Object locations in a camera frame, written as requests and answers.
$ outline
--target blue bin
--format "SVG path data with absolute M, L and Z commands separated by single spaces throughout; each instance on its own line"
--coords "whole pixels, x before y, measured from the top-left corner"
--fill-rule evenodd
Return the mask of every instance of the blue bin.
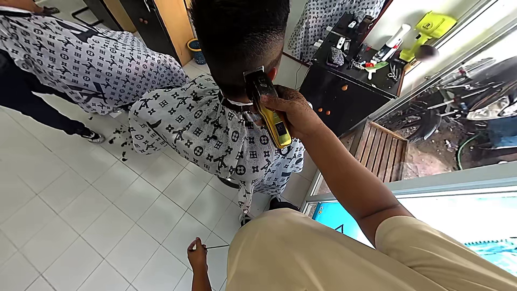
M 189 42 L 187 43 L 187 47 L 194 53 L 194 61 L 196 64 L 206 64 L 205 56 L 201 51 L 201 45 L 199 44 L 199 40 L 197 40 L 197 38 L 189 40 Z

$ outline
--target black pants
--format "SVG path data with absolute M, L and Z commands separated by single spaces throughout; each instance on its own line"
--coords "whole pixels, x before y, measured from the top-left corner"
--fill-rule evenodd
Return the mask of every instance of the black pants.
M 82 122 L 64 116 L 33 92 L 54 94 L 76 104 L 68 95 L 41 84 L 36 76 L 20 69 L 5 51 L 0 51 L 0 88 L 0 106 L 19 111 L 69 135 L 91 134 Z
M 296 211 L 300 211 L 300 209 L 298 207 L 292 205 L 291 203 L 289 203 L 287 201 L 279 201 L 277 198 L 273 198 L 273 200 L 271 200 L 271 203 L 269 204 L 269 210 L 280 209 L 280 208 L 289 208 L 289 209 L 293 209 Z

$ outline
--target wooden crate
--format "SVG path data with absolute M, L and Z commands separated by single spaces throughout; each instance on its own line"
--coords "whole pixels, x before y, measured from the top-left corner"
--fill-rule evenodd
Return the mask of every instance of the wooden crate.
M 407 139 L 366 120 L 341 138 L 350 153 L 383 182 L 402 180 Z

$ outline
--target hand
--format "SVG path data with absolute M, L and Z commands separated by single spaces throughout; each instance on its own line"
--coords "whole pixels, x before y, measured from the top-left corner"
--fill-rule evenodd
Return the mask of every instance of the hand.
M 263 95 L 261 103 L 268 108 L 286 113 L 287 127 L 292 136 L 303 141 L 326 127 L 300 92 L 280 85 L 275 85 L 275 89 L 279 97 Z
M 208 272 L 208 265 L 206 263 L 206 254 L 208 250 L 206 245 L 201 244 L 201 239 L 196 238 L 187 249 L 187 256 L 189 258 L 192 271 L 196 272 Z

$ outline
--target short hair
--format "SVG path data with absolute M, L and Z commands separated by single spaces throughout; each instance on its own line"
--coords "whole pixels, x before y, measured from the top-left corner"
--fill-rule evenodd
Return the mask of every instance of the short hair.
M 192 0 L 201 49 L 224 93 L 243 96 L 243 72 L 277 66 L 289 10 L 289 0 Z

